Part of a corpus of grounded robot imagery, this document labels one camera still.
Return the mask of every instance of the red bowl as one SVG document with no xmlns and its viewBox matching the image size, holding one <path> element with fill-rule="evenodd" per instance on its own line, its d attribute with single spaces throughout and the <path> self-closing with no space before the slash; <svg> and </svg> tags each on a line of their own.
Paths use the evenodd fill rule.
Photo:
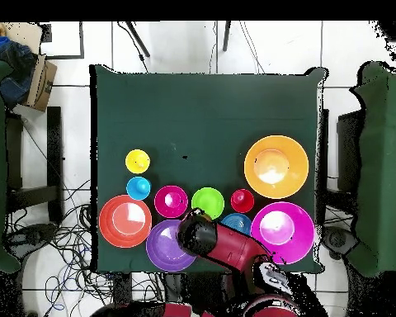
<svg viewBox="0 0 396 317">
<path fill-rule="evenodd" d="M 254 196 L 250 191 L 241 188 L 233 193 L 230 204 L 238 213 L 247 213 L 254 207 Z"/>
</svg>

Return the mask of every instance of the dark green table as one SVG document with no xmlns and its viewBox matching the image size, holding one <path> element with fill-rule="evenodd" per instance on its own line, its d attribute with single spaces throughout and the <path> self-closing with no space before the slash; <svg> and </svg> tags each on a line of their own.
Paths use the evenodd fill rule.
<svg viewBox="0 0 396 317">
<path fill-rule="evenodd" d="M 121 74 L 97 65 L 97 75 L 93 66 L 91 73 L 93 87 L 97 80 L 98 212 L 112 197 L 125 194 L 126 183 L 134 176 L 125 166 L 125 157 L 132 149 L 143 149 L 151 158 L 142 175 L 152 183 L 145 203 L 152 211 L 153 225 L 164 220 L 153 206 L 155 193 L 171 184 L 184 188 L 190 200 L 201 187 L 217 188 L 225 200 L 221 219 L 233 212 L 230 197 L 234 190 L 251 190 L 243 175 L 243 161 L 252 144 L 264 136 L 287 135 L 307 152 L 309 176 L 303 187 L 285 200 L 314 217 L 317 88 L 324 69 L 300 76 Z M 254 194 L 255 207 L 247 213 L 251 219 L 273 202 Z M 313 255 L 311 249 L 300 262 L 283 268 L 320 272 Z M 149 261 L 145 242 L 134 248 L 117 248 L 99 231 L 97 270 L 160 272 Z M 223 270 L 197 258 L 184 272 Z"/>
</svg>

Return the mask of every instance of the cardboard box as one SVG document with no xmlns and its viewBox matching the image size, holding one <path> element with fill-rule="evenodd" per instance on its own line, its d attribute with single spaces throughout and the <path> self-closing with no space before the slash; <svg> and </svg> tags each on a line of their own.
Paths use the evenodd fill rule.
<svg viewBox="0 0 396 317">
<path fill-rule="evenodd" d="M 45 111 L 49 103 L 57 67 L 45 61 L 45 54 L 39 54 L 42 28 L 26 22 L 4 22 L 3 25 L 6 28 L 6 36 L 10 40 L 27 45 L 33 54 L 38 55 L 31 88 L 24 105 L 38 111 Z"/>
</svg>

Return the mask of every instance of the magenta bowl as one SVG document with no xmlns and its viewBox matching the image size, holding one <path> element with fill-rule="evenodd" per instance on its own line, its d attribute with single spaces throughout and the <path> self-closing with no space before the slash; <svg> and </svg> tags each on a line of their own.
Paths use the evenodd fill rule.
<svg viewBox="0 0 396 317">
<path fill-rule="evenodd" d="M 251 236 L 273 254 L 273 262 L 296 263 L 314 244 L 314 223 L 296 204 L 278 201 L 262 208 L 251 224 Z"/>
<path fill-rule="evenodd" d="M 188 207 L 188 196 L 179 186 L 165 186 L 154 197 L 156 211 L 165 218 L 174 219 Z"/>
</svg>

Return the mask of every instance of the blue bowl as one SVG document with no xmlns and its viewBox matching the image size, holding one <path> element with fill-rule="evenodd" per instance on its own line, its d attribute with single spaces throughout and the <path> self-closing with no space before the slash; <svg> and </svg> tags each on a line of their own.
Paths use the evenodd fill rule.
<svg viewBox="0 0 396 317">
<path fill-rule="evenodd" d="M 244 214 L 233 213 L 225 216 L 221 223 L 235 229 L 243 234 L 250 235 L 251 232 L 251 220 Z"/>
<path fill-rule="evenodd" d="M 126 185 L 126 192 L 128 192 L 130 198 L 142 201 L 151 192 L 151 182 L 145 177 L 132 177 Z"/>
</svg>

